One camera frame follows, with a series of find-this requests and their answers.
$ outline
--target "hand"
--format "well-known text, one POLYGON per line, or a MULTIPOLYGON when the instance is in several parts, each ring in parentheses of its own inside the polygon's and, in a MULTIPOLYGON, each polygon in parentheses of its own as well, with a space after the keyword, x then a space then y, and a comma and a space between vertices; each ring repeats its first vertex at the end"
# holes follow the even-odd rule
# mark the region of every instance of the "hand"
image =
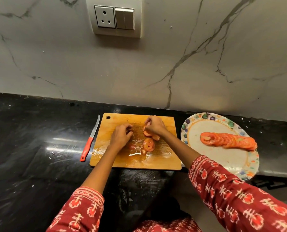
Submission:
POLYGON ((133 135, 133 132, 130 131, 132 127, 129 123, 118 125, 111 135, 110 145, 120 151, 133 135))
POLYGON ((164 132, 167 131, 164 122, 160 117, 157 116, 149 116, 148 119, 145 121, 146 130, 148 132, 157 134, 158 136, 162 136, 164 132))

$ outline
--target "black countertop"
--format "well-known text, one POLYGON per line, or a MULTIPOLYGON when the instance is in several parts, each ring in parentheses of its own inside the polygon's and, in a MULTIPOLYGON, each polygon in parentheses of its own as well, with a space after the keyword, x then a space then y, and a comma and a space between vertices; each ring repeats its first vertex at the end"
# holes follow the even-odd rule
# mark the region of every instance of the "black countertop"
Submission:
MULTIPOLYGON (((178 137, 195 113, 0 93, 0 231, 46 230, 91 172, 90 155, 79 159, 97 115, 106 112, 172 116, 178 137)), ((258 176, 287 181, 287 122, 227 117, 257 141, 258 176)), ((112 169, 100 231, 131 227, 173 174, 112 169)))

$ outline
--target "marble backsplash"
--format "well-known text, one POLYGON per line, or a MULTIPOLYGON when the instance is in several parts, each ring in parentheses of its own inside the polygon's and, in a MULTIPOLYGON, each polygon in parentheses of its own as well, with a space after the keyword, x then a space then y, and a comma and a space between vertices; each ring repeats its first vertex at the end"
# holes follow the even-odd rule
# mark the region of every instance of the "marble backsplash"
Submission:
POLYGON ((141 39, 0 0, 0 92, 287 121, 287 0, 143 0, 141 39))

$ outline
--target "knife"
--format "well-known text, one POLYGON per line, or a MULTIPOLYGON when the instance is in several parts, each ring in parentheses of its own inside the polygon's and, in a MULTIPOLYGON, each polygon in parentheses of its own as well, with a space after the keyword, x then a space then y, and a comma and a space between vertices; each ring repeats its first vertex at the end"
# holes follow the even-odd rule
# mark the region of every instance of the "knife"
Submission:
POLYGON ((95 135, 95 132, 96 132, 96 130, 97 130, 97 127, 98 127, 99 122, 100 122, 100 115, 98 115, 96 124, 95 124, 95 126, 94 126, 94 128, 93 128, 93 130, 92 130, 92 132, 91 132, 91 135, 90 135, 90 137, 88 138, 88 141, 87 141, 87 143, 86 143, 86 146, 84 147, 84 150, 83 150, 83 152, 82 152, 82 154, 81 154, 81 158, 80 158, 80 161, 81 161, 81 162, 85 162, 85 159, 86 159, 86 157, 87 157, 87 155, 88 155, 88 153, 89 153, 89 151, 90 151, 91 143, 92 143, 92 141, 93 141, 93 138, 94 138, 94 135, 95 135))

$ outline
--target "colorful patterned plate rim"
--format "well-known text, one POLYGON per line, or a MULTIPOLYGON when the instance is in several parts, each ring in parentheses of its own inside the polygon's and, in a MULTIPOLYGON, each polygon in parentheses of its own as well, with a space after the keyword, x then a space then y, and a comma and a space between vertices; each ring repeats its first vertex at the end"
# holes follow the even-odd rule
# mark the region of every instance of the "colorful patterned plate rim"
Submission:
MULTIPOLYGON (((188 128, 191 128, 193 124, 195 124, 198 121, 203 121, 203 120, 211 120, 211 121, 216 121, 218 123, 221 123, 228 128, 230 128, 234 133, 249 137, 249 135, 235 122, 231 121, 230 119, 214 114, 214 113, 208 113, 208 112, 203 112, 203 113, 197 113, 189 118, 187 118, 181 128, 181 141, 183 141, 185 144, 188 146, 191 146, 188 143, 188 128)), ((239 177, 243 181, 247 181, 251 179, 258 171, 259 168, 259 155, 257 152, 257 149, 253 152, 246 151, 247 156, 246 156, 246 163, 242 166, 241 171, 238 173, 234 173, 237 177, 239 177)))

